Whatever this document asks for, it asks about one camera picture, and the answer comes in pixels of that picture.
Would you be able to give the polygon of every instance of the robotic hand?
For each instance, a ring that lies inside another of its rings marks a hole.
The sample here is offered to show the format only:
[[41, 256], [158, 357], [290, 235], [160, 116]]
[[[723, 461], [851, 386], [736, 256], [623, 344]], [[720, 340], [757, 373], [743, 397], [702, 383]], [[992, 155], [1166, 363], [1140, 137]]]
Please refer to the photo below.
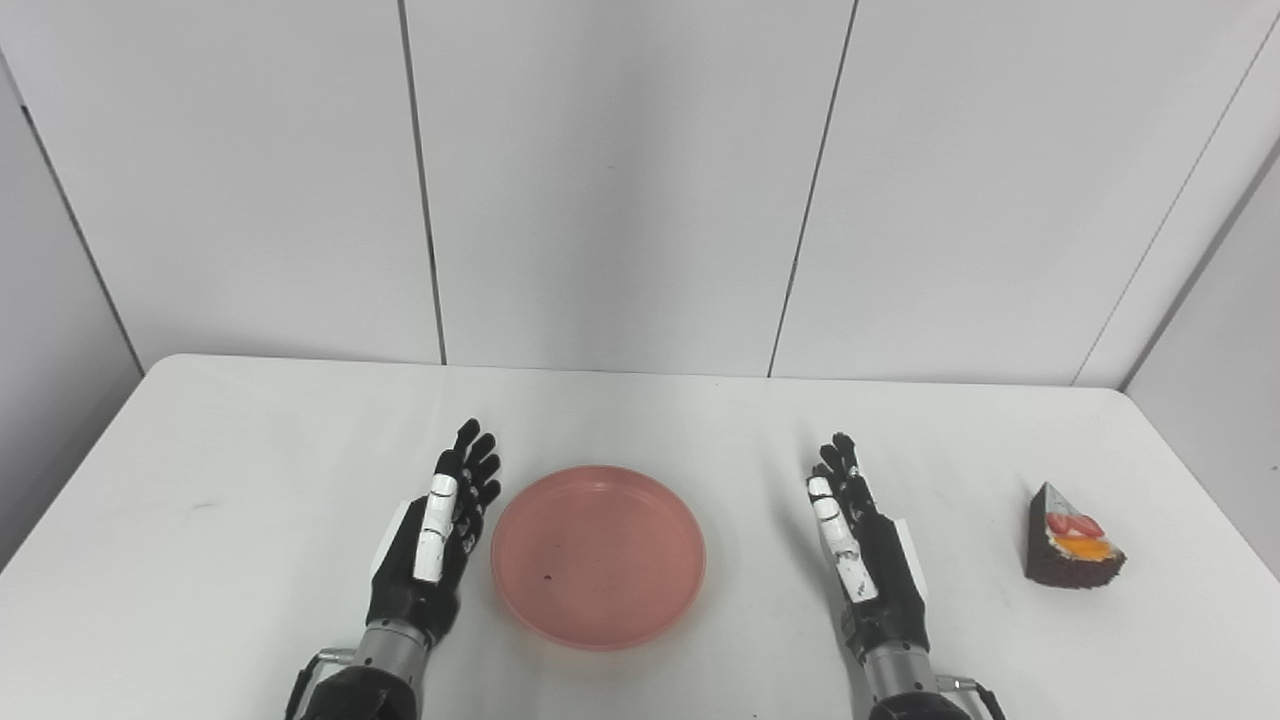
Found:
[[422, 674], [431, 648], [458, 616], [458, 583], [484, 529], [484, 512], [498, 497], [499, 460], [492, 434], [467, 420], [451, 450], [440, 454], [428, 495], [407, 502], [374, 573], [360, 647], [323, 650], [298, 673], [285, 707], [293, 720], [315, 669], [347, 665], [319, 684], [302, 720], [417, 720]]
[[869, 720], [968, 720], [940, 691], [974, 691], [995, 720], [995, 694], [970, 678], [934, 675], [924, 628], [928, 589], [902, 520], [876, 509], [854, 441], [836, 433], [806, 480], [823, 539], [845, 593], [845, 644], [867, 673]]

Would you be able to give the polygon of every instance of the chocolate cake slice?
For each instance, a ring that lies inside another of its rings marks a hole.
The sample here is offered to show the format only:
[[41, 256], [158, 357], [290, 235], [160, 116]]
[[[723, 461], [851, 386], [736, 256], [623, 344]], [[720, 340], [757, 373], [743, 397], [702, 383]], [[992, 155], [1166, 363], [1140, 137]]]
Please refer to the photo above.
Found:
[[1055, 588], [1097, 588], [1111, 582], [1125, 556], [1102, 527], [1044, 483], [1027, 521], [1027, 577]]

